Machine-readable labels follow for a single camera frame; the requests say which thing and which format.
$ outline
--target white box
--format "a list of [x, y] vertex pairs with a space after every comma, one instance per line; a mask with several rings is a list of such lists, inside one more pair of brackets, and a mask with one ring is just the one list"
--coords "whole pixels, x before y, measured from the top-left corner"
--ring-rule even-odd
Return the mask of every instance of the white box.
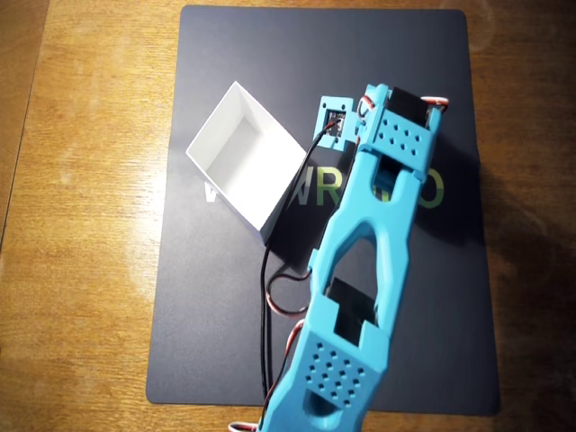
[[212, 187], [266, 243], [305, 152], [234, 82], [186, 151]]

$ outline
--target cable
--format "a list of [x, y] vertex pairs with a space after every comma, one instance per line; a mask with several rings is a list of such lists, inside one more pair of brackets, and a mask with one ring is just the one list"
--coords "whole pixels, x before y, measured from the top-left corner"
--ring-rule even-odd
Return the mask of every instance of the cable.
[[368, 113], [368, 111], [366, 111], [364, 112], [364, 114], [362, 114], [360, 109], [362, 107], [362, 104], [368, 105], [368, 111], [373, 110], [375, 107], [374, 102], [372, 102], [372, 99], [370, 99], [366, 94], [362, 96], [358, 101], [358, 106], [356, 107], [356, 114], [358, 114], [358, 118], [360, 120], [363, 120], [366, 114]]
[[[270, 403], [270, 398], [272, 398], [272, 393], [274, 393], [276, 386], [278, 385], [278, 383], [280, 382], [280, 379], [282, 378], [282, 375], [284, 374], [284, 369], [286, 368], [286, 363], [288, 363], [288, 355], [290, 354], [290, 351], [292, 350], [292, 345], [294, 344], [294, 340], [296, 339], [296, 337], [298, 336], [298, 334], [302, 330], [302, 327], [304, 327], [304, 319], [301, 319], [300, 321], [298, 321], [296, 323], [296, 325], [294, 326], [294, 328], [290, 332], [290, 336], [288, 337], [288, 340], [286, 341], [286, 350], [284, 351], [284, 360], [282, 361], [282, 368], [280, 369], [280, 373], [278, 374], [276, 381], [274, 381], [274, 383], [272, 384], [272, 387], [270, 388], [270, 391], [266, 395], [264, 405], [262, 407], [262, 417], [260, 418], [261, 423], [262, 423], [262, 421], [264, 421], [264, 415], [266, 414], [266, 410], [268, 408], [268, 403]], [[230, 423], [228, 425], [228, 431], [229, 432], [245, 432], [245, 431], [256, 432], [257, 429], [258, 429], [258, 425], [256, 423], [244, 423], [242, 421], [235, 421], [235, 422]]]
[[243, 421], [235, 421], [228, 425], [228, 432], [256, 432], [258, 425], [256, 423], [245, 423]]
[[301, 308], [300, 310], [285, 310], [283, 308], [281, 308], [280, 306], [278, 306], [274, 300], [272, 299], [272, 284], [274, 283], [274, 281], [278, 280], [278, 279], [290, 279], [291, 281], [295, 281], [295, 282], [302, 282], [305, 281], [306, 279], [308, 279], [311, 275], [311, 272], [307, 272], [306, 274], [302, 275], [302, 276], [292, 276], [291, 274], [287, 274], [287, 273], [278, 273], [275, 274], [274, 276], [272, 276], [270, 278], [270, 280], [268, 281], [268, 284], [266, 285], [266, 300], [268, 302], [268, 306], [270, 306], [270, 309], [274, 312], [276, 312], [278, 315], [283, 315], [285, 317], [299, 317], [303, 314], [306, 313], [306, 311], [308, 310], [308, 306], [304, 306], [303, 308]]
[[[316, 138], [314, 138], [314, 141], [312, 142], [312, 145], [310, 146], [309, 150], [306, 152], [306, 156], [304, 157], [300, 167], [298, 168], [296, 175], [292, 179], [292, 183], [290, 184], [290, 188], [288, 189], [288, 194], [286, 195], [282, 209], [278, 213], [278, 220], [280, 220], [280, 217], [286, 211], [286, 209], [288, 208], [288, 205], [290, 204], [290, 198], [292, 197], [294, 190], [296, 189], [296, 185], [298, 184], [298, 181], [300, 180], [300, 176], [302, 175], [304, 168], [308, 164], [308, 160], [311, 157], [312, 151], [314, 151], [314, 149], [318, 146], [318, 144], [320, 143], [320, 140], [326, 134], [326, 132], [328, 132], [330, 129], [332, 129], [334, 126], [336, 126], [336, 124], [338, 122], [339, 122], [339, 120], [331, 121], [330, 123], [328, 123], [324, 127], [323, 130], [321, 130], [318, 133], [318, 135], [316, 135]], [[263, 391], [265, 398], [268, 394], [268, 379], [267, 379], [268, 377], [266, 376], [267, 375], [267, 373], [266, 373], [266, 321], [270, 320], [269, 309], [266, 306], [266, 264], [268, 263], [268, 256], [270, 255], [270, 245], [272, 244], [272, 236], [273, 235], [274, 235], [274, 231], [272, 231], [272, 234], [271, 234], [270, 238], [268, 239], [268, 244], [266, 246], [264, 256], [262, 257], [262, 267], [260, 268], [260, 291], [261, 291], [261, 302], [260, 302], [260, 368], [261, 368], [261, 373], [262, 373], [262, 391]]]
[[270, 387], [270, 391], [268, 392], [268, 395], [266, 396], [266, 399], [264, 401], [264, 406], [262, 407], [262, 417], [260, 418], [260, 426], [262, 426], [262, 422], [264, 421], [264, 416], [266, 415], [266, 411], [268, 410], [268, 404], [270, 403], [272, 394], [274, 393], [276, 386], [278, 385], [278, 383], [282, 379], [282, 375], [284, 374], [286, 363], [288, 363], [288, 355], [290, 354], [294, 340], [300, 333], [300, 330], [302, 330], [302, 327], [304, 327], [304, 319], [301, 319], [296, 323], [296, 325], [292, 329], [292, 332], [290, 332], [288, 340], [286, 341], [286, 350], [284, 351], [284, 360], [282, 361], [282, 367], [280, 368], [280, 373], [278, 374], [276, 381], [274, 381], [274, 384], [272, 384], [272, 387]]
[[448, 110], [448, 105], [450, 101], [445, 97], [438, 97], [438, 96], [422, 96], [420, 97], [425, 102], [428, 102], [431, 105], [438, 105], [440, 107], [440, 112], [444, 114]]

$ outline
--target wood grain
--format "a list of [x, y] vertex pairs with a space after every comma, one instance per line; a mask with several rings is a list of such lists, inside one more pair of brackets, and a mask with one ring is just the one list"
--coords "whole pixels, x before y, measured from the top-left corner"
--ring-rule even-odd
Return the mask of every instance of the wood grain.
[[[183, 5], [50, 2], [0, 256], [0, 430], [259, 415], [145, 396]], [[574, 430], [574, 2], [357, 5], [467, 14], [502, 398], [495, 418], [370, 413], [364, 430]]]
[[48, 0], [0, 2], [0, 244]]

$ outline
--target red wire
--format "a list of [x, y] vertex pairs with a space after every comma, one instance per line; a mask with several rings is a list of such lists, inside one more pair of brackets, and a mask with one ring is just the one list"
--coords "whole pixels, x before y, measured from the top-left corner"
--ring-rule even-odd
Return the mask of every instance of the red wire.
[[[290, 336], [288, 337], [288, 340], [286, 341], [286, 351], [284, 352], [284, 361], [286, 361], [286, 358], [288, 358], [288, 355], [290, 354], [290, 350], [292, 349], [292, 345], [294, 343], [294, 340], [296, 339], [296, 337], [300, 333], [300, 330], [302, 330], [302, 327], [304, 327], [304, 319], [301, 319], [300, 321], [298, 321], [296, 323], [296, 325], [292, 329], [292, 332], [290, 333]], [[272, 394], [274, 393], [276, 385], [278, 385], [278, 383], [280, 382], [280, 379], [282, 378], [282, 372], [283, 371], [280, 371], [278, 378], [276, 378], [276, 381], [274, 381], [274, 384], [272, 384], [272, 387], [270, 387], [270, 391], [268, 392], [266, 399], [264, 401], [264, 409], [265, 410], [268, 408], [268, 403], [270, 402], [270, 398], [272, 398]]]

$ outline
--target white wire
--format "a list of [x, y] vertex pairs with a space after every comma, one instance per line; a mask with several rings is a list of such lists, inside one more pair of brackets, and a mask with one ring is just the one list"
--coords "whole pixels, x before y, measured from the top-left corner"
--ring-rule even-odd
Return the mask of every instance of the white wire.
[[228, 425], [228, 432], [244, 432], [246, 430], [256, 432], [257, 429], [258, 425], [256, 423], [245, 423], [243, 421], [235, 421]]

